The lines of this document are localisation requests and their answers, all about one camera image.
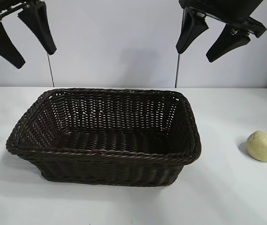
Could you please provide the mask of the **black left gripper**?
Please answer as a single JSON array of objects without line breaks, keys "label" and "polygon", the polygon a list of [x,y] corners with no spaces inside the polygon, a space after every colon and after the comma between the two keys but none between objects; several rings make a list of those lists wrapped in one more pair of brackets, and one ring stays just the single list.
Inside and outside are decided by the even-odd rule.
[{"label": "black left gripper", "polygon": [[[3,17],[17,10],[19,19],[33,32],[49,55],[53,55],[55,46],[47,18],[46,3],[43,0],[0,0],[0,21]],[[11,42],[2,22],[0,22],[0,56],[17,69],[25,64],[25,60]]]}]

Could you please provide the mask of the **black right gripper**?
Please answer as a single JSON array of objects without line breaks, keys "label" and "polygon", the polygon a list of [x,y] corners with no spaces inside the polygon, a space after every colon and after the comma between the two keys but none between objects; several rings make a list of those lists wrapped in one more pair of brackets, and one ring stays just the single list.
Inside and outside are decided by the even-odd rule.
[{"label": "black right gripper", "polygon": [[261,37],[267,30],[251,14],[262,3],[260,0],[181,0],[182,27],[176,44],[178,53],[184,53],[191,43],[209,27],[205,15],[226,23],[220,36],[206,53],[209,62],[214,62],[226,53],[247,45],[249,33]]}]

